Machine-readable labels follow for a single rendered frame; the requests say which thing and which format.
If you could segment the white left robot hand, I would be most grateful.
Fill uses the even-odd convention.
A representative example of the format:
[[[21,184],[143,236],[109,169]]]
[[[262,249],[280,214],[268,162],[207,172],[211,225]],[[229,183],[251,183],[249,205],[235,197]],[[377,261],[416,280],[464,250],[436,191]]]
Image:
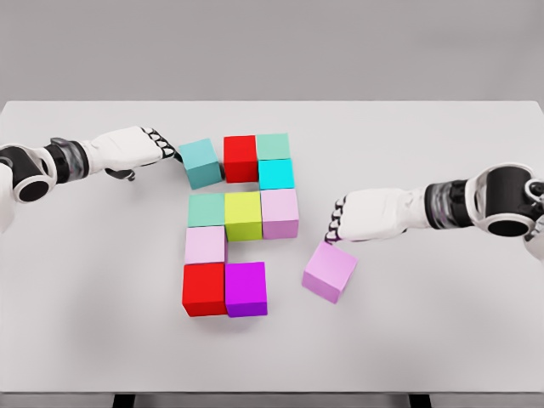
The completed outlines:
[[[81,142],[87,159],[88,174],[105,169],[113,172],[133,171],[164,159],[182,163],[178,151],[151,127],[128,127],[101,134]]]

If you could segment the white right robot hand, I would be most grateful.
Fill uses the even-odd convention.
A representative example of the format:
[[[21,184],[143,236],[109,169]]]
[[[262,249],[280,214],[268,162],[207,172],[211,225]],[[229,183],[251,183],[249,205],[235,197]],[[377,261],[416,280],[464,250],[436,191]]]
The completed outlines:
[[[368,189],[349,192],[334,202],[324,241],[362,242],[394,238],[408,229],[399,205],[401,189]]]

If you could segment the orchid pink cube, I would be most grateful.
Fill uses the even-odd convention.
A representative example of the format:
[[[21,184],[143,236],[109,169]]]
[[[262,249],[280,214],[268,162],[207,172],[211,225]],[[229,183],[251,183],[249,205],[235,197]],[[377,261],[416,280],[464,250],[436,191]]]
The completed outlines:
[[[330,303],[337,303],[357,263],[358,258],[323,241],[303,270],[302,286]]]

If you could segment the teal cube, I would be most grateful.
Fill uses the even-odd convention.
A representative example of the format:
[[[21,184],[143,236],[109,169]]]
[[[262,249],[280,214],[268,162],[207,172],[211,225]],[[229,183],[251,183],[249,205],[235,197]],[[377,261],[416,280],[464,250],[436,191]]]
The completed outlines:
[[[218,156],[210,139],[201,139],[178,147],[193,190],[220,183],[223,180]]]

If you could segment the light pink cube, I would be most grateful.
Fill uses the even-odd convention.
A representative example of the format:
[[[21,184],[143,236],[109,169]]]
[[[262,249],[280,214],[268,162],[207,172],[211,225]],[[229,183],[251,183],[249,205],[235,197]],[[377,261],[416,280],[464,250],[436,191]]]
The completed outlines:
[[[263,238],[276,240],[298,236],[299,212],[295,189],[261,190]]]
[[[227,261],[227,241],[223,226],[192,227],[186,230],[184,261],[212,264]]]

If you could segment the mint green cube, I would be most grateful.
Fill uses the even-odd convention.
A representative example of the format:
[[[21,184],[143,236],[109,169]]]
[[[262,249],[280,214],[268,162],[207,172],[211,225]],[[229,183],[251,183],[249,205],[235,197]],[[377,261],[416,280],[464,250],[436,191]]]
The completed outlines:
[[[257,134],[256,148],[260,161],[291,158],[288,133]]]
[[[224,225],[224,193],[198,194],[189,197],[188,226]]]

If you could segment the cyan cube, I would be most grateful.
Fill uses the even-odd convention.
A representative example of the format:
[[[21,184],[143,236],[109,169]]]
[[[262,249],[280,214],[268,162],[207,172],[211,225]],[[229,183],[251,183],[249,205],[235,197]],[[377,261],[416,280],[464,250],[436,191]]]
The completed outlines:
[[[258,183],[261,190],[282,190],[295,187],[291,159],[258,162]]]

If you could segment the red cube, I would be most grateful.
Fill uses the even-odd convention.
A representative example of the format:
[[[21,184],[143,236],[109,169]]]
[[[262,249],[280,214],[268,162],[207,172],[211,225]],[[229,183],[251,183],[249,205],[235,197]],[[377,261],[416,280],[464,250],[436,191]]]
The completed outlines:
[[[227,183],[258,182],[255,135],[224,138],[224,171]]]
[[[186,264],[182,305],[189,317],[226,315],[224,263]]]

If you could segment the yellow-green cube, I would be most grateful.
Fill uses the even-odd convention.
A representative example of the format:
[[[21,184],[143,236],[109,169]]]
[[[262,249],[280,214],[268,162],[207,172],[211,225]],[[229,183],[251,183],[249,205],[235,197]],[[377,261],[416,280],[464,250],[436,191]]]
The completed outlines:
[[[262,240],[260,193],[258,191],[226,193],[224,222],[228,241]]]

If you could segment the magenta cube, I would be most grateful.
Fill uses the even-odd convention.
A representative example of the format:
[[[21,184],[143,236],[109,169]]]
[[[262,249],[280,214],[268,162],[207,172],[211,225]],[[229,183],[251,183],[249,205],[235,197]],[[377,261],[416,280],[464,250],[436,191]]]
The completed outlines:
[[[225,305],[230,318],[268,314],[264,262],[225,265]]]

